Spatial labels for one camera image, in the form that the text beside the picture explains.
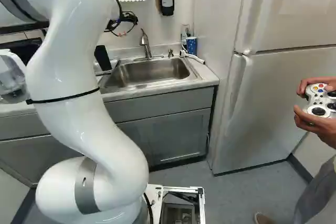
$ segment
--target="blue cup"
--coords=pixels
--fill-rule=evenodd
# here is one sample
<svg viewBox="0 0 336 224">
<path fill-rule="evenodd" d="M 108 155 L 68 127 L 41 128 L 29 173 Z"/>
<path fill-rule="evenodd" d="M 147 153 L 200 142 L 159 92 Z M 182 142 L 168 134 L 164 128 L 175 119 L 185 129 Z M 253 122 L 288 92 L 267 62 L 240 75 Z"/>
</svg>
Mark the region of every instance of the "blue cup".
<svg viewBox="0 0 336 224">
<path fill-rule="evenodd" d="M 187 50 L 188 54 L 197 55 L 197 37 L 187 38 Z"/>
</svg>

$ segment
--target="sink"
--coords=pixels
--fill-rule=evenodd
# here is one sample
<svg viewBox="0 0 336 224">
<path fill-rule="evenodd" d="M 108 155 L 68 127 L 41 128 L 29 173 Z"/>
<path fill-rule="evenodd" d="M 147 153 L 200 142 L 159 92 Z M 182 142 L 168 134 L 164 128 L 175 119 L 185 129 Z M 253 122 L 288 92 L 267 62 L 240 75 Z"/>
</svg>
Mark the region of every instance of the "sink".
<svg viewBox="0 0 336 224">
<path fill-rule="evenodd" d="M 108 76 L 100 81 L 102 93 L 172 85 L 198 79 L 199 76 L 185 59 L 159 58 L 121 60 Z"/>
</svg>

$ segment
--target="controller button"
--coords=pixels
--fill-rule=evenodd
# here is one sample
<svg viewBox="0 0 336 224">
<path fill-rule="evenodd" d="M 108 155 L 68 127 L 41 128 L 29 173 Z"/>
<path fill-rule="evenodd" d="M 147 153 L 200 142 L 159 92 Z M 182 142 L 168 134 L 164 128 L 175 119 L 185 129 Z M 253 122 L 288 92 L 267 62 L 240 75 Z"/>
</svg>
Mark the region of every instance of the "controller button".
<svg viewBox="0 0 336 224">
<path fill-rule="evenodd" d="M 336 91 L 329 92 L 328 96 L 330 96 L 330 97 L 336 97 Z"/>
<path fill-rule="evenodd" d="M 322 109 L 322 108 L 314 108 L 311 110 L 311 112 L 314 114 L 314 115 L 325 115 L 325 110 Z"/>
<path fill-rule="evenodd" d="M 334 103 L 328 103 L 327 107 L 328 107 L 328 109 L 336 110 L 336 102 L 334 102 Z"/>
</svg>

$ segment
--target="white wall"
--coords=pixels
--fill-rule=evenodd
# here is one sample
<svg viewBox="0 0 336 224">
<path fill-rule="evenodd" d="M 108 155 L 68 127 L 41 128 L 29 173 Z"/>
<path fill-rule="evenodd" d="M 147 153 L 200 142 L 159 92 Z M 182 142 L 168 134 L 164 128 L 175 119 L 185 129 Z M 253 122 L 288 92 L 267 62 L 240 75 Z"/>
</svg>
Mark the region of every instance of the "white wall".
<svg viewBox="0 0 336 224">
<path fill-rule="evenodd" d="M 140 28 L 144 28 L 151 45 L 180 42 L 181 24 L 187 23 L 193 26 L 193 3 L 194 0 L 175 0 L 175 13 L 171 17 L 161 15 L 156 0 L 122 3 L 124 10 L 131 10 L 138 16 L 139 25 L 124 38 L 104 33 L 99 44 L 106 45 L 109 50 L 138 47 L 141 37 Z"/>
<path fill-rule="evenodd" d="M 324 144 L 315 134 L 309 133 L 294 152 L 297 160 L 312 176 L 319 172 L 321 165 L 328 161 L 336 150 Z"/>
<path fill-rule="evenodd" d="M 29 188 L 0 169 L 0 223 L 10 224 Z"/>
</svg>

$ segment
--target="finger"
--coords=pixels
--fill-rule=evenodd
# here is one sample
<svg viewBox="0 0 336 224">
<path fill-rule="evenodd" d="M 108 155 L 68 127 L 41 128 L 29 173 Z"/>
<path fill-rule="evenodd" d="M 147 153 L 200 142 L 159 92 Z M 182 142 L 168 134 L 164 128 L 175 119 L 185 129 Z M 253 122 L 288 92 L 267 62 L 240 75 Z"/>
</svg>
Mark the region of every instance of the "finger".
<svg viewBox="0 0 336 224">
<path fill-rule="evenodd" d="M 294 106 L 294 113 L 300 118 L 300 120 L 305 121 L 307 123 L 321 125 L 324 122 L 323 118 L 320 118 L 316 115 L 310 115 L 308 113 L 305 113 L 297 105 Z"/>
<path fill-rule="evenodd" d="M 320 132 L 319 128 L 316 125 L 310 125 L 307 122 L 302 121 L 300 119 L 300 117 L 298 117 L 298 116 L 295 116 L 294 120 L 295 120 L 296 126 L 300 129 L 302 129 L 302 130 L 312 132 L 312 133 L 319 133 Z"/>
<path fill-rule="evenodd" d="M 305 94 L 307 85 L 308 85 L 308 79 L 301 81 L 300 86 L 299 86 L 298 95 L 301 96 Z"/>
<path fill-rule="evenodd" d="M 310 84 L 315 84 L 315 83 L 329 84 L 331 80 L 332 80 L 332 77 L 314 77 L 314 78 L 304 79 L 300 83 L 298 95 L 304 94 L 306 91 L 306 87 Z"/>
<path fill-rule="evenodd" d="M 336 88 L 334 88 L 334 85 L 328 85 L 324 87 L 324 90 L 326 90 L 326 92 L 331 92 L 331 91 L 335 91 Z"/>
</svg>

